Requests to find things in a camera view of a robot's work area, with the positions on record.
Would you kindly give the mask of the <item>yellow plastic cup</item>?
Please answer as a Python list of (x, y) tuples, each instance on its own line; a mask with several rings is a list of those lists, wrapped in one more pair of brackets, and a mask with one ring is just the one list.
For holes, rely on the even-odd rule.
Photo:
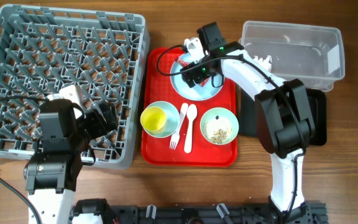
[(142, 127), (153, 134), (161, 133), (165, 129), (166, 122), (167, 115), (163, 109), (157, 106), (146, 108), (140, 116)]

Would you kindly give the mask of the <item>green bowl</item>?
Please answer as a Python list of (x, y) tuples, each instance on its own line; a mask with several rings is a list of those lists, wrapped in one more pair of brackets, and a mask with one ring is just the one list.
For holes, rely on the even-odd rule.
[(239, 122), (232, 111), (222, 107), (211, 108), (202, 115), (200, 130), (209, 143), (223, 146), (235, 140)]

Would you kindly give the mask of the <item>light blue small bowl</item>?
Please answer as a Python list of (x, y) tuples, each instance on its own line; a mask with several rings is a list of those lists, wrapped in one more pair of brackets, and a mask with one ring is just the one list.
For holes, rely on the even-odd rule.
[(156, 101), (156, 102), (153, 102), (150, 105), (148, 105), (146, 108), (151, 107), (151, 106), (157, 106), (164, 110), (165, 114), (167, 115), (167, 122), (165, 125), (165, 129), (161, 133), (158, 133), (158, 134), (150, 133), (150, 132), (146, 131), (144, 128), (143, 128), (143, 130), (147, 134), (149, 134), (155, 138), (166, 138), (166, 137), (172, 135), (178, 127), (179, 118), (180, 118), (179, 112), (176, 109), (176, 107), (167, 101)]

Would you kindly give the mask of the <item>rice and food scraps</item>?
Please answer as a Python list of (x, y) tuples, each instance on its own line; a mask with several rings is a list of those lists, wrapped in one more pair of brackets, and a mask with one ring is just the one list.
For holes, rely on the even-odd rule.
[(228, 141), (232, 126), (228, 119), (210, 119), (204, 125), (207, 140), (214, 144), (224, 144)]

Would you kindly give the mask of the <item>red snack wrapper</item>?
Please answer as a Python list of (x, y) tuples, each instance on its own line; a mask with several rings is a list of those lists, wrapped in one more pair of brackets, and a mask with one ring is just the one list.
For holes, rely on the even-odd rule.
[[(190, 64), (189, 62), (186, 62), (186, 61), (184, 61), (183, 59), (181, 59), (179, 57), (177, 57), (175, 59), (175, 61), (178, 62), (182, 67), (187, 67)], [(206, 77), (204, 80), (199, 82), (198, 85), (201, 86), (201, 87), (204, 87), (205, 84), (208, 82), (208, 80), (209, 80), (209, 77)]]

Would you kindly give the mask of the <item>white napkin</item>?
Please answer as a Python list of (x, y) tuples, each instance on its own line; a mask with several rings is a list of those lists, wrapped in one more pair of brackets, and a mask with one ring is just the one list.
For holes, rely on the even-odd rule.
[(253, 58), (254, 61), (256, 61), (261, 67), (263, 67), (268, 72), (271, 72), (272, 70), (272, 56), (268, 55), (265, 58), (258, 57), (257, 55)]

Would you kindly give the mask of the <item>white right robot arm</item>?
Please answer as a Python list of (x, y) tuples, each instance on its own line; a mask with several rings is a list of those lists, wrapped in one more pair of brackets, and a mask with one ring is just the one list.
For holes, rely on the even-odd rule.
[(272, 161), (273, 187), (269, 205), (274, 223), (288, 223), (306, 213), (301, 189), (303, 159), (315, 134), (314, 120), (302, 81), (286, 81), (258, 64), (238, 42), (226, 42), (217, 23), (197, 30), (183, 50), (192, 57), (180, 70), (194, 87), (222, 75), (239, 85), (254, 101), (257, 137)]

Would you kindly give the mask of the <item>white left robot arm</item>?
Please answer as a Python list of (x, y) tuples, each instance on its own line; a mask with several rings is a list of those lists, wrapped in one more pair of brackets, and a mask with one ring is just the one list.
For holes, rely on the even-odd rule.
[(115, 107), (102, 103), (88, 112), (66, 99), (40, 106), (42, 137), (24, 167), (25, 189), (31, 203), (29, 223), (119, 223), (103, 198), (75, 202), (78, 174), (90, 141), (118, 128)]

